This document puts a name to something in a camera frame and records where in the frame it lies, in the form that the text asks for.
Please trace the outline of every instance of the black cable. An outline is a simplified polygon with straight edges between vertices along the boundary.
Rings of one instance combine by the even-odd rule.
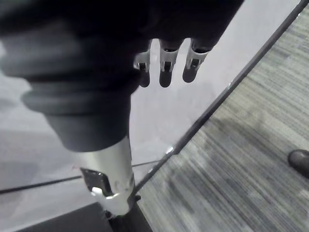
[[[26,189],[32,189],[32,188],[57,184],[57,183],[70,181],[70,180],[76,180],[76,179],[80,179],[80,178],[82,178],[82,176],[77,175],[77,176],[73,176],[73,177],[68,177],[68,178],[59,179],[59,180],[52,180],[52,181],[42,182],[42,183],[33,184],[33,185],[20,186],[20,187],[16,187],[16,188],[7,188],[7,189],[0,190],[0,195],[10,193],[10,192],[17,192],[17,191],[22,191],[22,190],[26,190]]]

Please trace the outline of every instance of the striped carpet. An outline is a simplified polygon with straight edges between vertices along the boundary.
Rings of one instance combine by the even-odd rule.
[[[308,232],[309,6],[140,190],[154,232]]]

